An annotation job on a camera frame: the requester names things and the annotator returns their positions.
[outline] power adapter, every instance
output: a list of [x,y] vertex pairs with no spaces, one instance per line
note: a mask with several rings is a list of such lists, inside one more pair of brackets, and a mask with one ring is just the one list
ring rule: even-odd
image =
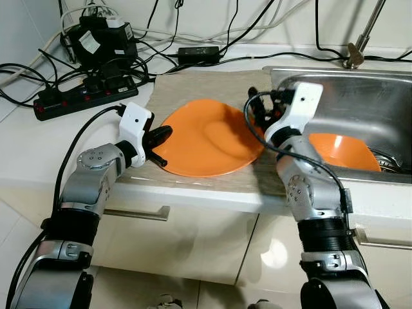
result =
[[219,47],[204,46],[204,47],[181,47],[178,50],[179,64],[216,64],[219,63],[221,56]]

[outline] orange plate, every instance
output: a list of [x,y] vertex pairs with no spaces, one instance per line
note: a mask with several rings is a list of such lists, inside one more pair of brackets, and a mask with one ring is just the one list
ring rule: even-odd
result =
[[378,161],[362,140],[330,133],[312,133],[309,141],[329,164],[380,172]]
[[243,113],[208,98],[175,111],[163,125],[172,135],[154,151],[167,160],[170,173],[191,177],[219,176],[253,162],[263,146],[248,130]]

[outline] cabinet door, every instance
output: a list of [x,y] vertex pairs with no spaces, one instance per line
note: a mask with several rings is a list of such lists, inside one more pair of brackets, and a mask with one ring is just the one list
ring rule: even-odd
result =
[[[391,229],[381,229],[381,234],[395,239]],[[378,235],[376,228],[367,232]],[[373,287],[390,307],[412,308],[412,251],[358,247]],[[299,266],[301,252],[299,231],[292,217],[260,215],[237,285],[300,294],[307,281]]]
[[[160,206],[138,208],[156,212]],[[167,221],[104,215],[92,263],[233,285],[256,217],[198,207],[171,207]]]

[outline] stainless steel sink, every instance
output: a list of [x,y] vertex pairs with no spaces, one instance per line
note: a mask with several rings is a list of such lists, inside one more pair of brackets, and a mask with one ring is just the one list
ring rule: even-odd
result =
[[365,141],[398,163],[398,173],[333,167],[342,178],[411,183],[412,74],[394,71],[266,67],[273,89],[297,81],[323,85],[315,117],[304,135],[336,133]]

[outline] kitchen cabinet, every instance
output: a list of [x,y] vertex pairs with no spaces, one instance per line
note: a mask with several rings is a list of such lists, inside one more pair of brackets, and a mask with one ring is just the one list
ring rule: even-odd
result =
[[[3,186],[0,197],[37,225],[50,215],[52,187],[22,192]],[[161,206],[130,191],[114,193],[106,208],[156,212]],[[247,212],[187,205],[171,206],[167,221],[103,215],[92,264],[233,285],[256,218]]]
[[[400,238],[396,234],[401,234],[388,227],[381,227],[379,230],[374,226],[366,230],[370,238],[377,237],[380,233],[385,233],[387,239]],[[366,261],[374,288],[391,308],[410,308],[412,251],[365,246],[359,246],[359,249]],[[301,252],[299,231],[293,217],[261,214],[237,285],[300,294],[300,289],[306,282],[306,275],[299,266]]]

